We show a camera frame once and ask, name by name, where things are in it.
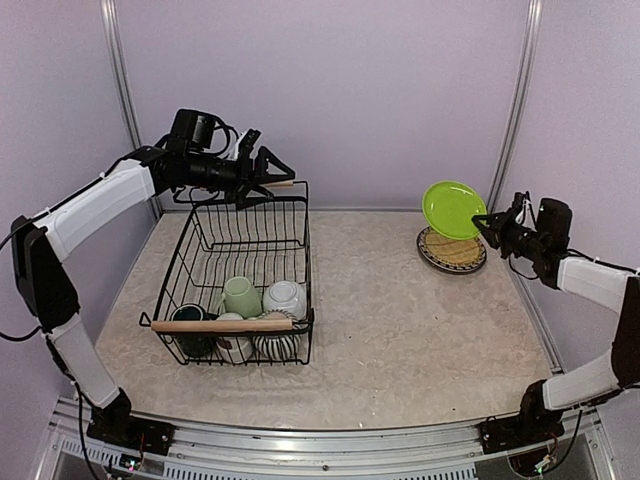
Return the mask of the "black wire dish rack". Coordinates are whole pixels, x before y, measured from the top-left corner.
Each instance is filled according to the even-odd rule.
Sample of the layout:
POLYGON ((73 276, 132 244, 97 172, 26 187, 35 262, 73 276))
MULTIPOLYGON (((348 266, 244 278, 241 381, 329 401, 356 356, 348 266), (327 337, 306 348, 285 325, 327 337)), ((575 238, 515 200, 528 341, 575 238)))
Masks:
POLYGON ((310 361, 309 184, 250 200, 191 202, 156 305, 140 316, 181 365, 310 361))

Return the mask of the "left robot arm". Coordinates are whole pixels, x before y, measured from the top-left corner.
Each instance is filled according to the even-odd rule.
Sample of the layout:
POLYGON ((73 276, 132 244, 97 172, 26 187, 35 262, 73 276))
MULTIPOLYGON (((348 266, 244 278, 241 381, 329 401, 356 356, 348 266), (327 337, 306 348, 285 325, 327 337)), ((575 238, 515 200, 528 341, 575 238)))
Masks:
POLYGON ((91 407, 86 434, 108 444, 166 454, 175 428, 131 412, 131 401, 109 374, 80 316, 66 259, 94 233, 167 190, 186 187, 221 192, 238 209, 255 205, 249 194, 272 199, 267 185, 296 173, 268 148, 255 144, 260 131, 239 134, 219 117, 180 109, 171 130, 155 145, 116 160, 98 178, 32 218, 17 217, 6 237, 17 290, 40 324, 60 371, 91 407))

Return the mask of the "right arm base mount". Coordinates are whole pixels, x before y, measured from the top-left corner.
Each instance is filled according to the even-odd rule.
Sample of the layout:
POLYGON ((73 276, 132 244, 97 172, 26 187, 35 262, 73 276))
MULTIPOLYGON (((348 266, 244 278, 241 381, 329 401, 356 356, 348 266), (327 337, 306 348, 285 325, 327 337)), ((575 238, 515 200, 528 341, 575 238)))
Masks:
POLYGON ((563 410, 548 410, 543 399, 544 380, 525 391, 516 415, 489 417, 478 425, 484 454, 493 454, 551 440, 565 432, 563 410))

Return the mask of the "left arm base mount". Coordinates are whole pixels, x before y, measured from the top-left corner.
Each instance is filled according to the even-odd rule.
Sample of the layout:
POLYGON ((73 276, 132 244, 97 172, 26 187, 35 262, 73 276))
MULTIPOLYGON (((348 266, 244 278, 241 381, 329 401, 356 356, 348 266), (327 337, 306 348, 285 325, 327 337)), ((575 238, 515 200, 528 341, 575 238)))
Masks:
POLYGON ((175 426, 133 415, 131 401, 122 388, 106 406, 90 405, 91 420, 87 429, 90 438, 139 453, 168 455, 175 426))

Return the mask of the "bright green plate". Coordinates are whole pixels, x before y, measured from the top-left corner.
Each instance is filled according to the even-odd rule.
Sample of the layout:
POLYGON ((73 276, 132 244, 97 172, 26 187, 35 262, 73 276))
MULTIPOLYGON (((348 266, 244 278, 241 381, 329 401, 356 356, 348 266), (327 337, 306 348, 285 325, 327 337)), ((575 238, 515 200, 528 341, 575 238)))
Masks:
POLYGON ((428 225, 452 240, 470 240, 479 236, 475 215, 485 215, 482 197, 468 185, 451 180, 431 185, 422 198, 422 211, 428 225))

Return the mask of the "light green mug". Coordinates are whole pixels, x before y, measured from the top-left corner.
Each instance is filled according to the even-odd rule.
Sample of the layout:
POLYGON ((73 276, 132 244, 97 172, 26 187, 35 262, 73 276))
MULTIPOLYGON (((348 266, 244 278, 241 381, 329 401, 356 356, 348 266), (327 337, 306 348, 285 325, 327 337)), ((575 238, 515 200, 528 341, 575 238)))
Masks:
POLYGON ((257 317, 263 313, 262 297, 248 278, 232 277, 225 282, 213 311, 236 313, 243 318, 257 317))

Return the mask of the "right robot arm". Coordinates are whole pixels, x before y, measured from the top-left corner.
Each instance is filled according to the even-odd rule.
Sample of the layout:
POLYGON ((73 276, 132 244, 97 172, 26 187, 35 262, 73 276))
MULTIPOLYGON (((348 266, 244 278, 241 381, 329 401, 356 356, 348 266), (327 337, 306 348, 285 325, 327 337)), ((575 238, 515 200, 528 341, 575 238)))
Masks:
POLYGON ((523 257, 532 263, 543 285, 586 299, 618 314, 610 348, 599 357, 562 375, 531 384, 517 415, 482 423, 489 441, 499 429, 520 443, 548 438, 564 412, 602 404, 639 384, 639 272, 578 253, 569 246, 570 207, 556 199, 541 200, 534 225, 524 224, 527 195, 516 193, 508 210, 475 215, 473 224, 502 258, 523 257))

